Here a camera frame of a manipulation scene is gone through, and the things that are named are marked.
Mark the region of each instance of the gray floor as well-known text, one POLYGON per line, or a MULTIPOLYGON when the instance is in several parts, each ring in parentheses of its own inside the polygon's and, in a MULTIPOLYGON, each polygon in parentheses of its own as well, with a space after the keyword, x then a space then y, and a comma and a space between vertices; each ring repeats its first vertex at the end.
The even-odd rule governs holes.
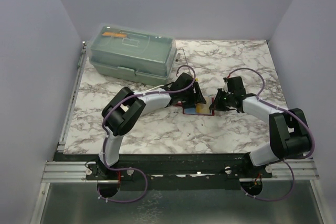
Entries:
MULTIPOLYGON (((289 182, 265 182, 261 193, 276 198, 287 192, 289 182)), ((120 192, 119 199, 139 192, 120 192)), ((309 181, 296 182, 293 194, 280 202, 260 202, 241 191, 149 191, 131 204, 98 200, 95 184, 52 184, 42 223, 322 223, 309 181)))

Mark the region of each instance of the small box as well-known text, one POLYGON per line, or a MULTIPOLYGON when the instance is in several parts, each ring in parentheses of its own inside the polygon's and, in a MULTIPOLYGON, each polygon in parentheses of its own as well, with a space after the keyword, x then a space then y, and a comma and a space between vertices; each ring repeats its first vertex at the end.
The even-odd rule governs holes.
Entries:
POLYGON ((153 86, 167 84, 176 51, 173 37, 107 24, 88 43, 100 74, 153 86))

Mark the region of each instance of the plastic storage box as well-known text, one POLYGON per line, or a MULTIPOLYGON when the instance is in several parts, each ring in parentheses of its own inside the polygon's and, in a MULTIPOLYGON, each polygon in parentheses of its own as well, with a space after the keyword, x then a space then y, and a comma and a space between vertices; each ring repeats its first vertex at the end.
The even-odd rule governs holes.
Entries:
POLYGON ((176 44, 173 37, 102 24, 88 53, 100 74, 157 86, 168 82, 176 44))

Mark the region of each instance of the white marble surface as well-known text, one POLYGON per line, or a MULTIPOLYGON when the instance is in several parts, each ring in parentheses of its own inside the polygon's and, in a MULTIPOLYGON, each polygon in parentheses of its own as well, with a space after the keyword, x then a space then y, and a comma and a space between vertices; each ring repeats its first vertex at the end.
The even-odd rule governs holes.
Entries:
MULTIPOLYGON (((265 100, 286 106, 274 65, 264 40, 258 41, 182 41, 176 42, 181 53, 173 73, 185 64, 197 74, 204 96, 215 96, 224 85, 223 77, 239 67, 258 70, 266 80, 261 94, 265 100)), ((237 72, 243 77, 247 92, 257 93, 261 80, 250 71, 237 72)), ((139 83, 102 76, 87 62, 80 83, 75 110, 66 139, 65 154, 97 154, 104 130, 102 109, 123 87, 133 91, 150 88, 139 83)), ((215 112, 215 116, 183 115, 171 107, 141 117, 122 143, 121 153, 240 153, 249 152, 268 141, 268 126, 246 113, 215 112)))

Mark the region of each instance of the orange object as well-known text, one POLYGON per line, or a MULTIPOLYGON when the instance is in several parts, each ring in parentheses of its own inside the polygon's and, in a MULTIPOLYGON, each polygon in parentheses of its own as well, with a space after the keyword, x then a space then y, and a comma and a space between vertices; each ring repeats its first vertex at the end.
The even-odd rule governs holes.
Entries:
POLYGON ((114 37, 114 38, 126 38, 126 34, 118 34, 118 33, 113 33, 111 31, 106 31, 105 33, 102 34, 102 36, 108 36, 108 37, 114 37))

